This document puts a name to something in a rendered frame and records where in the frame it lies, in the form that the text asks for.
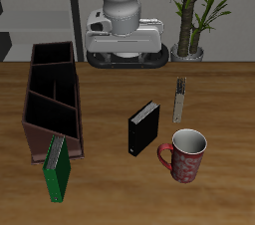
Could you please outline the red patterned mug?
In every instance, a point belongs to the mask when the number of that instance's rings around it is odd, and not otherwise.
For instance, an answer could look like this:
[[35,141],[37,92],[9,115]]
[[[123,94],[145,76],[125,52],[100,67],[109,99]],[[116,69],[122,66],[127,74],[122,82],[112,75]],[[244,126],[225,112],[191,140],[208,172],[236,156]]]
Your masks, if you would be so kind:
[[[157,157],[174,180],[190,183],[196,177],[206,147],[207,140],[199,131],[184,128],[173,135],[172,143],[163,143],[158,147]],[[170,151],[171,162],[162,158],[164,150]]]

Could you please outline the green book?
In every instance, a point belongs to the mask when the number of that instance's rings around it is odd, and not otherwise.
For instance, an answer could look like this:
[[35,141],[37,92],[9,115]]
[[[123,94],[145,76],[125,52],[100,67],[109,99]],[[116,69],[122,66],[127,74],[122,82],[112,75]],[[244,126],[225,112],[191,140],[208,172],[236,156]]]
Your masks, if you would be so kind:
[[61,203],[64,200],[71,163],[65,136],[53,136],[46,159],[43,173],[52,202]]

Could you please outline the green pot plant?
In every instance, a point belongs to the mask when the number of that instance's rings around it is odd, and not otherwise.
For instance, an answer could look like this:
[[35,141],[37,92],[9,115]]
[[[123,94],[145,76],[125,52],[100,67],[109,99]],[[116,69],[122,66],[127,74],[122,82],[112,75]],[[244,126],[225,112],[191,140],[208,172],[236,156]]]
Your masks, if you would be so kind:
[[215,0],[180,0],[175,1],[176,14],[181,18],[179,40],[170,49],[173,62],[201,62],[204,51],[198,46],[203,31],[213,30],[210,24],[217,18],[229,15],[224,11],[228,0],[222,0],[212,8]]

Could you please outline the flat black base plate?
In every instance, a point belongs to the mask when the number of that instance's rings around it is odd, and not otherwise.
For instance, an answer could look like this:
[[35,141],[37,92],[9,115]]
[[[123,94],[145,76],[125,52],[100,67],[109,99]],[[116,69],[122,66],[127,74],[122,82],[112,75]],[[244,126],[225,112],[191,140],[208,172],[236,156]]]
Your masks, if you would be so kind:
[[169,58],[168,49],[161,45],[161,50],[157,53],[148,53],[145,61],[139,61],[138,56],[132,58],[122,58],[114,53],[111,60],[105,61],[100,53],[87,52],[87,60],[91,66],[98,69],[157,69],[163,67]]

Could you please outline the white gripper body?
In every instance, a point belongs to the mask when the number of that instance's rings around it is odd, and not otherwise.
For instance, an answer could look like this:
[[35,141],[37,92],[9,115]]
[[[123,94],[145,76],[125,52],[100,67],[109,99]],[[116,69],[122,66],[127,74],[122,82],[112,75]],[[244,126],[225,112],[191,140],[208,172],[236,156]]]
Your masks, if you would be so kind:
[[156,53],[161,50],[163,23],[140,19],[139,27],[129,35],[113,35],[107,20],[87,26],[86,49],[91,53]]

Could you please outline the dark brown desk caddy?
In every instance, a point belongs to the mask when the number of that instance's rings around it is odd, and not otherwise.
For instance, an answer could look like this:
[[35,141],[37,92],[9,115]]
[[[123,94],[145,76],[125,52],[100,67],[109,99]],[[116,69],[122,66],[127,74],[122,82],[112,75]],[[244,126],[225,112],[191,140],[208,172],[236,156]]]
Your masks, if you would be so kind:
[[33,164],[45,160],[54,135],[66,139],[70,158],[84,156],[79,78],[71,42],[33,46],[22,125]]

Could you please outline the black book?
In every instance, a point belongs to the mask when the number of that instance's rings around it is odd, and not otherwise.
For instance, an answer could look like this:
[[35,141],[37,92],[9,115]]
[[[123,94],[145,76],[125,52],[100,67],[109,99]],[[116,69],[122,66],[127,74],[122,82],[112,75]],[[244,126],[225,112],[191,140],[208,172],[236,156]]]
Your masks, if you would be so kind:
[[160,105],[150,101],[128,119],[128,152],[138,156],[156,137]]

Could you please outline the dark vertical wall post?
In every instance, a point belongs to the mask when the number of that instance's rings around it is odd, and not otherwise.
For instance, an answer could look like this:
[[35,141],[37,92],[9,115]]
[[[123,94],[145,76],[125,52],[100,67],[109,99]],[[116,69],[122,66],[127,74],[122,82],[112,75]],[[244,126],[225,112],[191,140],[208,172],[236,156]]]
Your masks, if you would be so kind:
[[71,11],[72,11],[73,26],[74,26],[77,58],[79,62],[82,62],[84,60],[84,49],[83,49],[83,37],[82,37],[82,28],[81,28],[81,19],[80,19],[79,0],[70,0],[70,1],[71,1]]

